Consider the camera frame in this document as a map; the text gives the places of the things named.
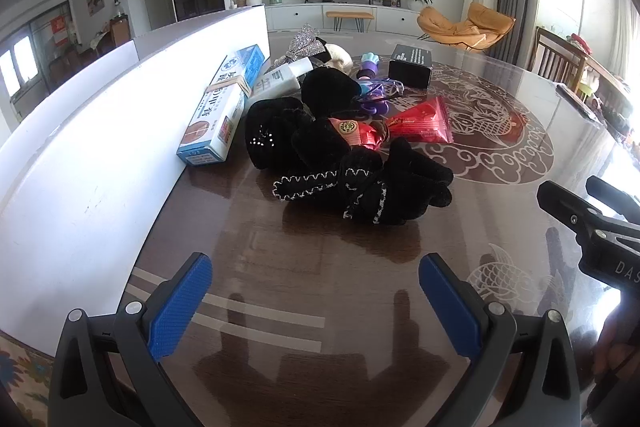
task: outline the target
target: white pot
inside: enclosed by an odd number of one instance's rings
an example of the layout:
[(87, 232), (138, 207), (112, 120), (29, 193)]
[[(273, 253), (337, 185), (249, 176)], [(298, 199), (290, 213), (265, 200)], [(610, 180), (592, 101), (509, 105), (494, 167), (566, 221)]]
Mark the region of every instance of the white pot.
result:
[(262, 0), (246, 0), (247, 6), (258, 6), (258, 4), (262, 4)]
[(409, 10), (414, 11), (414, 12), (422, 11), (422, 8), (427, 6), (422, 1), (417, 1), (417, 0), (408, 0), (406, 5), (407, 5)]

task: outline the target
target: red snack packet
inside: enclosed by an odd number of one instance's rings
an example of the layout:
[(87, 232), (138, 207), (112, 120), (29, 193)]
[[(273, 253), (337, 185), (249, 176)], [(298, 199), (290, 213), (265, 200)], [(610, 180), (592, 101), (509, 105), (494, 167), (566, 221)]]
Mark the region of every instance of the red snack packet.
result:
[(369, 149), (376, 150), (388, 137), (386, 126), (382, 122), (375, 122), (377, 125), (373, 126), (355, 120), (330, 118), (329, 121), (340, 136), (352, 147), (354, 145), (363, 145)]
[(453, 142), (447, 105), (441, 96), (430, 98), (396, 114), (386, 124), (391, 138), (404, 136), (413, 142)]

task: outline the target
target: metal screw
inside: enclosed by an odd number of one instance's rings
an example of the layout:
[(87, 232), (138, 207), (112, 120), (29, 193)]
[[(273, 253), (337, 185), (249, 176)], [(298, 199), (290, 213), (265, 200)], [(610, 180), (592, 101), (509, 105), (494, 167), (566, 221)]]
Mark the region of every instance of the metal screw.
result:
[(549, 310), (546, 315), (549, 317), (551, 322), (560, 322), (562, 320), (562, 315), (556, 310)]
[(82, 310), (73, 310), (71, 311), (71, 313), (69, 313), (69, 316), (68, 316), (71, 322), (80, 320), (80, 317), (82, 317)]
[(142, 309), (142, 303), (138, 301), (133, 301), (127, 304), (127, 307), (124, 308), (129, 315), (135, 315)]
[(500, 302), (490, 302), (489, 311), (494, 315), (502, 315), (504, 313), (504, 306)]

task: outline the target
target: vase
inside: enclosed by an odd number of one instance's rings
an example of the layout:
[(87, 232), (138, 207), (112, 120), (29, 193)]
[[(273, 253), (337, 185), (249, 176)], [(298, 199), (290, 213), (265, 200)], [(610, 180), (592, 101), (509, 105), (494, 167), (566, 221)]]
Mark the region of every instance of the vase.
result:
[(422, 1), (418, 1), (418, 0), (408, 0), (406, 5), (409, 8), (409, 10), (414, 11), (414, 12), (422, 11), (422, 9), (425, 6), (427, 6), (425, 3), (423, 3)]

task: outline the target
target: orange chair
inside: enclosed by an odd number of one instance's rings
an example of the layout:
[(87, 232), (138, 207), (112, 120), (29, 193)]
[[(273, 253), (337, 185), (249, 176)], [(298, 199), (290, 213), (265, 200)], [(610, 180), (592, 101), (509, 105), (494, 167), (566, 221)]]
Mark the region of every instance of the orange chair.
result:
[(513, 28), (516, 19), (477, 2), (469, 6), (466, 21), (452, 23), (435, 8), (427, 6), (418, 15), (422, 39), (431, 37), (440, 44), (479, 53), (503, 38)]

